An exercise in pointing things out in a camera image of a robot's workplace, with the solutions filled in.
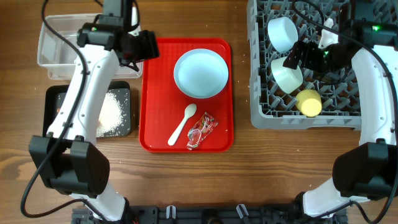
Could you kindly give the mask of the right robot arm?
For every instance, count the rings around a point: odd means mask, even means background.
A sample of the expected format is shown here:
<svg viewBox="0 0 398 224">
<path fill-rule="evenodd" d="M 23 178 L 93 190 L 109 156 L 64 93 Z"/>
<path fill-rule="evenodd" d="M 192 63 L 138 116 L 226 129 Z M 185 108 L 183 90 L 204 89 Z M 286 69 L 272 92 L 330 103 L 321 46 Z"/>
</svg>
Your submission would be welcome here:
<svg viewBox="0 0 398 224">
<path fill-rule="evenodd" d="M 340 155 L 331 179 L 292 202 L 294 218 L 326 219 L 351 205 L 384 199 L 383 217 L 397 195 L 397 26 L 374 21 L 371 1 L 340 7 L 338 42 L 297 42 L 284 67 L 298 65 L 327 81 L 327 73 L 351 67 L 361 107 L 359 146 Z"/>
</svg>

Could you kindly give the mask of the light blue rice bowl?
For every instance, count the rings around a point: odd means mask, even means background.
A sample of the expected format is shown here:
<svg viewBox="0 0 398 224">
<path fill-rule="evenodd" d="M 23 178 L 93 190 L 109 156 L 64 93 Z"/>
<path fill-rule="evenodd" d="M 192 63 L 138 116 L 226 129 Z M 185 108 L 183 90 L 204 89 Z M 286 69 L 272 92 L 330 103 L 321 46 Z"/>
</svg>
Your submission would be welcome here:
<svg viewBox="0 0 398 224">
<path fill-rule="evenodd" d="M 272 46 L 279 53 L 289 51 L 298 41 L 296 26 L 288 17 L 270 20 L 267 32 Z"/>
</svg>

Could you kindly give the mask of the white rice pile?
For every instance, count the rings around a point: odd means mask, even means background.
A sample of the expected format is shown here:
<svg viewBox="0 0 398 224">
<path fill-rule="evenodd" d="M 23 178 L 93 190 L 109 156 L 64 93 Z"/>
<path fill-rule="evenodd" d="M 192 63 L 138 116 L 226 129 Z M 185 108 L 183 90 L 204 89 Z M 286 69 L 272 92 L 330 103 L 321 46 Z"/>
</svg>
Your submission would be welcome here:
<svg viewBox="0 0 398 224">
<path fill-rule="evenodd" d="M 124 90 L 109 90 L 105 94 L 99 114 L 96 137 L 105 138 L 125 135 L 127 126 L 127 92 Z"/>
</svg>

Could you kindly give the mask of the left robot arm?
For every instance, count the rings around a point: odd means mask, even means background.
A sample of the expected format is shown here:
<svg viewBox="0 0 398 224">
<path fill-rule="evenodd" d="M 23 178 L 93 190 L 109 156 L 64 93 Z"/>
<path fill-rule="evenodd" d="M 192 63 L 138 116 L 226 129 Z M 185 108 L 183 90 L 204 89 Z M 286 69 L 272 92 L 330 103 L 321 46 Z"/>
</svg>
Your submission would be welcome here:
<svg viewBox="0 0 398 224">
<path fill-rule="evenodd" d="M 34 178 L 86 205 L 102 223 L 134 223 L 128 200 L 108 182 L 110 164 L 96 148 L 96 129 L 109 84 L 120 67 L 157 58 L 155 34 L 139 30 L 138 4 L 105 1 L 103 12 L 82 26 L 72 49 L 75 71 L 52 124 L 33 136 L 29 153 Z"/>
</svg>

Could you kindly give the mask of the red candy wrapper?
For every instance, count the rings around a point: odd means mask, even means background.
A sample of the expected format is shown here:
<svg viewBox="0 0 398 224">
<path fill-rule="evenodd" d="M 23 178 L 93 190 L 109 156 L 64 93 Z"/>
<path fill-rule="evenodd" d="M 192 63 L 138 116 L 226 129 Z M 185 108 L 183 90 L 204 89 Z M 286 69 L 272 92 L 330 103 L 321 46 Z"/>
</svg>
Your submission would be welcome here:
<svg viewBox="0 0 398 224">
<path fill-rule="evenodd" d="M 218 125 L 216 118 L 207 112 L 189 130 L 187 149 L 192 151 L 209 135 Z"/>
</svg>

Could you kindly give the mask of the yellow plastic cup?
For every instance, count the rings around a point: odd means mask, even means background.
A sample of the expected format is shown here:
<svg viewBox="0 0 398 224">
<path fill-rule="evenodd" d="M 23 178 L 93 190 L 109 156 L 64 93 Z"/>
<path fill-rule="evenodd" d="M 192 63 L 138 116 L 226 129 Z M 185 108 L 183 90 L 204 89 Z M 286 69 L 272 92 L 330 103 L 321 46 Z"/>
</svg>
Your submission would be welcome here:
<svg viewBox="0 0 398 224">
<path fill-rule="evenodd" d="M 295 97 L 297 109 L 307 117 L 315 117 L 322 111 L 320 95 L 315 90 L 303 90 Z"/>
</svg>

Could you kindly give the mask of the mint green bowl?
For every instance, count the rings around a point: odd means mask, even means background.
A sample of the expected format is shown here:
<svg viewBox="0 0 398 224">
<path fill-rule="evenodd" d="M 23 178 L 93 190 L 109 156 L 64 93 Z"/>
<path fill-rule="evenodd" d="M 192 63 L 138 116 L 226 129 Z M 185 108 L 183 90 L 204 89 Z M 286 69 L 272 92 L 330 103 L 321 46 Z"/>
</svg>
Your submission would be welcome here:
<svg viewBox="0 0 398 224">
<path fill-rule="evenodd" d="M 271 72 L 279 88 L 286 94 L 295 91 L 303 83 L 301 69 L 284 67 L 284 61 L 287 57 L 274 59 L 271 62 Z"/>
</svg>

